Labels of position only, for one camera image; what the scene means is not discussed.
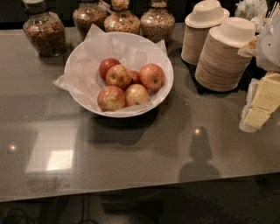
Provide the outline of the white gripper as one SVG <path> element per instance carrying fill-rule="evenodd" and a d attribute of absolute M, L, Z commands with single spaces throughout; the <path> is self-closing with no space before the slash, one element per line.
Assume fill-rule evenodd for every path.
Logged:
<path fill-rule="evenodd" d="M 246 105 L 241 112 L 239 128 L 252 133 L 258 131 L 280 107 L 280 17 L 274 17 L 259 38 L 253 37 L 237 54 L 256 57 L 256 64 L 268 71 L 260 80 L 251 80 Z"/>

